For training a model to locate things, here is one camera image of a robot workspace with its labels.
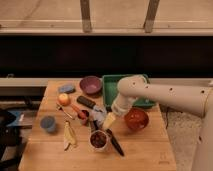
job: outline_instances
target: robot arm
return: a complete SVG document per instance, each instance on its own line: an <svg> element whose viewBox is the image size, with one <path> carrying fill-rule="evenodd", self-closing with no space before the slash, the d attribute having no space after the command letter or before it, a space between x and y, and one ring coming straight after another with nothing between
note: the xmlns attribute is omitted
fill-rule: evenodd
<svg viewBox="0 0 213 171"><path fill-rule="evenodd" d="M128 113L133 103L143 97L203 117L211 92L209 87L147 84L141 75L121 79L117 88L119 94L112 104L116 115Z"/></svg>
<svg viewBox="0 0 213 171"><path fill-rule="evenodd" d="M121 79L117 85L118 96L112 104L115 115L125 115L139 98L147 98L204 117L192 171L213 170L213 91L209 87L147 84L144 77L136 75Z"/></svg>

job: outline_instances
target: purple bowl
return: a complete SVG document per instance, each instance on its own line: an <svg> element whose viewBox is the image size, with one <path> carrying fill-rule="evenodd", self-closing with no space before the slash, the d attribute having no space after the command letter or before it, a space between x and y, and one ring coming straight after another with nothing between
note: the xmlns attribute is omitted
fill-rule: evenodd
<svg viewBox="0 0 213 171"><path fill-rule="evenodd" d="M96 94L101 90L102 83L96 76L87 76L80 81L80 88L86 94Z"/></svg>

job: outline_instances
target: black wall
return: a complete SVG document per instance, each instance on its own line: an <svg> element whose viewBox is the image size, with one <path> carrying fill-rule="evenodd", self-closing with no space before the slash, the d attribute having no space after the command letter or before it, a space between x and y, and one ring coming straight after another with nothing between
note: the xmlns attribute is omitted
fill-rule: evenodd
<svg viewBox="0 0 213 171"><path fill-rule="evenodd" d="M0 37L0 77L213 77L212 69L213 37Z"/></svg>

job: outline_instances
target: blue sponge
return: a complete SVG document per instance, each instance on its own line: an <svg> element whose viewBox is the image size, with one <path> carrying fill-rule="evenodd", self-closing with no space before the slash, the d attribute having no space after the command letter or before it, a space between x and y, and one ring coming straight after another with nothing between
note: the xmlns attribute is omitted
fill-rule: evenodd
<svg viewBox="0 0 213 171"><path fill-rule="evenodd" d="M59 93L72 93L75 91L75 86L72 84L63 85L58 88Z"/></svg>

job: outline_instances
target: green plastic tray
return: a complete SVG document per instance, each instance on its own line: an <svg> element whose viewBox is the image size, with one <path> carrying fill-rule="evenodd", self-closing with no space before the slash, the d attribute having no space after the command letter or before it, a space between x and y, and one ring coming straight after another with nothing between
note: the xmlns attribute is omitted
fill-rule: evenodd
<svg viewBox="0 0 213 171"><path fill-rule="evenodd" d="M148 77L145 74L142 74L149 83ZM103 83L103 102L104 106L107 108L107 110L111 109L111 105L113 103L113 100L116 98L118 91L117 91L117 83L118 81L126 76L131 75L104 75L102 77L102 83ZM155 102L150 101L148 99L140 98L138 99L133 106L135 107L142 107L142 108L151 108L155 105Z"/></svg>

